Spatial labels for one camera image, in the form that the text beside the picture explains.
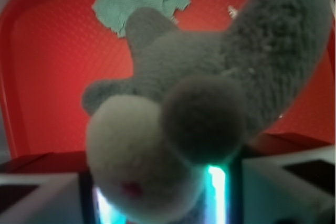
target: plush toy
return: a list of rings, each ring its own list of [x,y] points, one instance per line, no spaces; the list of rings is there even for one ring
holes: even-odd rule
[[[192,224],[206,167],[278,119],[330,27],[329,0],[249,0],[224,32],[181,31],[136,10],[126,26],[134,76],[95,82],[82,98],[96,185],[137,223]]]

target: orange tray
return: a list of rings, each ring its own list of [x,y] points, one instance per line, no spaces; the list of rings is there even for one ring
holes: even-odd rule
[[[98,79],[132,75],[133,63],[126,41],[97,21],[91,8],[94,2],[12,0],[3,11],[0,102],[12,157],[84,150],[89,118],[80,99],[85,87]],[[220,30],[231,22],[227,6],[239,9],[244,2],[192,0],[186,11],[176,13],[176,18],[182,29]],[[330,62],[324,62],[320,74],[324,68],[331,71]],[[322,106],[334,107],[334,90],[329,86],[333,80],[324,79],[330,77],[323,74],[318,80],[325,84],[323,91],[327,92]],[[319,85],[314,89],[317,101],[321,89]],[[309,113],[301,115],[300,120],[313,117],[311,105],[305,108],[300,113]],[[327,119],[331,120],[330,114],[323,110],[316,124],[329,125]],[[309,124],[308,130],[317,128],[315,125],[312,129]],[[323,137],[334,138],[334,131],[323,130]]]

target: led light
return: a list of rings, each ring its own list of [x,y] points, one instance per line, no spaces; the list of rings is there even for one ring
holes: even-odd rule
[[[214,166],[208,168],[204,223],[226,223],[225,182],[226,174],[221,168]],[[126,224],[126,217],[107,202],[99,189],[96,189],[96,192],[100,224]]]
[[[218,167],[211,166],[208,170],[212,176],[212,186],[215,188],[216,224],[226,223],[225,206],[225,173]]]
[[[97,189],[100,224],[126,224],[126,217],[119,213]]]

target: gray plush toy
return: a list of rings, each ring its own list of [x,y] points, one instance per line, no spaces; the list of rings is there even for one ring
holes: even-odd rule
[[[192,224],[206,167],[229,162],[278,119],[330,27],[329,0],[249,0],[221,33],[181,31],[138,9],[126,26],[134,76],[95,82],[83,95],[95,183],[138,223]]]

